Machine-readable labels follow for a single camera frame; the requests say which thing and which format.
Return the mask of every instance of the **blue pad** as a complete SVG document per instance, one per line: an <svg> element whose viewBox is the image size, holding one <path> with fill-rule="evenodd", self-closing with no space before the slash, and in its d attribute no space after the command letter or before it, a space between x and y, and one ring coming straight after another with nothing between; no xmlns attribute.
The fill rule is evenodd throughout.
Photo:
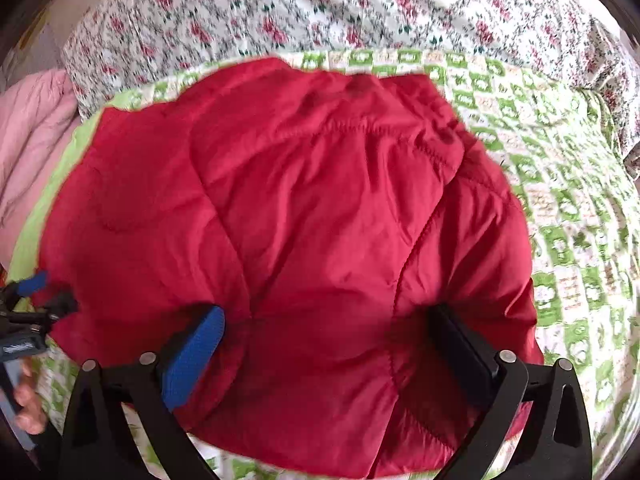
<svg viewBox="0 0 640 480"><path fill-rule="evenodd" d="M225 331L225 313L214 306L191 333L162 375L162 400L169 411L187 402Z"/></svg>
<svg viewBox="0 0 640 480"><path fill-rule="evenodd" d="M18 282L16 293L22 298L28 298L31 294L38 292L47 284L47 273L39 272L26 280Z"/></svg>

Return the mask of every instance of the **floral bed sheet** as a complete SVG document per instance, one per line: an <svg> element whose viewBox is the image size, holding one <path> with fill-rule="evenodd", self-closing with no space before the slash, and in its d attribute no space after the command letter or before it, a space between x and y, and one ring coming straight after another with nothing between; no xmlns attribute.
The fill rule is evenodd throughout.
<svg viewBox="0 0 640 480"><path fill-rule="evenodd" d="M235 56L341 48L481 54L593 89L640 171L640 68L573 0L103 0L63 59L88 117L115 93Z"/></svg>
<svg viewBox="0 0 640 480"><path fill-rule="evenodd" d="M594 479L620 460L640 427L640 198L620 164L610 111L599 94L540 76L500 60L415 49L355 49L281 54L303 70L391 76L424 73L502 167L520 198L532 246L536 337L545 361L571 359L586 402ZM139 109L174 100L181 91L235 59L208 62L159 82L117 94L109 104ZM74 133L60 165L16 245L9 279L31 276L47 211L91 143L100 112ZM62 430L78 367L50 342L38 359L38 390ZM125 408L149 471L165 478L135 412ZM223 480L309 480L196 445ZM515 441L503 445L491 474L508 462ZM405 475L431 478L435 472Z"/></svg>

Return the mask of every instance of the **floor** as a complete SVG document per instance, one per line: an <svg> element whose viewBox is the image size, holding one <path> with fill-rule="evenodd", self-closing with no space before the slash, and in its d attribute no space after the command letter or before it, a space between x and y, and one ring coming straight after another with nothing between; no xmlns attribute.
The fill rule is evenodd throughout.
<svg viewBox="0 0 640 480"><path fill-rule="evenodd" d="M52 0L30 27L20 45L14 48L0 67L0 92L25 75L62 66L60 49L87 10L100 0ZM598 0L576 0L597 17L617 38L633 50L625 33Z"/></svg>

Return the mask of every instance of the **red garment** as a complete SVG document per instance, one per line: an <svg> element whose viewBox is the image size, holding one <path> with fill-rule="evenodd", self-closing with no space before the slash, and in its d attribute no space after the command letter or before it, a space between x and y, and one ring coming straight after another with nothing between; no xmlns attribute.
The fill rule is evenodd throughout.
<svg viewBox="0 0 640 480"><path fill-rule="evenodd" d="M421 75L269 59L108 109L40 263L78 298L54 332L78 362L130 362L191 304L221 305L225 336L178 420L312 474L438 468L463 439L476 414L426 337L428 305L542 362L520 204Z"/></svg>

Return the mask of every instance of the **silver rivet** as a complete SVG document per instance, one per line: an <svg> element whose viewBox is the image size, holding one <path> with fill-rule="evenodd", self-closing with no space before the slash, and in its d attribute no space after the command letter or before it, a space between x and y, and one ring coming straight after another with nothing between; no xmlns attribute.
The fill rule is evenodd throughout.
<svg viewBox="0 0 640 480"><path fill-rule="evenodd" d="M569 361L569 359L565 359L564 357L561 359L558 359L558 366L561 367L562 370L566 372L570 372L571 370L574 369L574 365L571 364L571 361Z"/></svg>
<svg viewBox="0 0 640 480"><path fill-rule="evenodd" d="M141 365L150 365L156 362L156 354L153 352L145 352L140 356Z"/></svg>
<svg viewBox="0 0 640 480"><path fill-rule="evenodd" d="M85 372L90 372L94 368L95 368L95 361L93 359L89 359L88 361L85 361L84 363L82 363L82 370Z"/></svg>
<svg viewBox="0 0 640 480"><path fill-rule="evenodd" d="M505 363L514 363L517 359L516 354L514 354L511 350L500 350L500 353L498 355L500 356L500 359Z"/></svg>

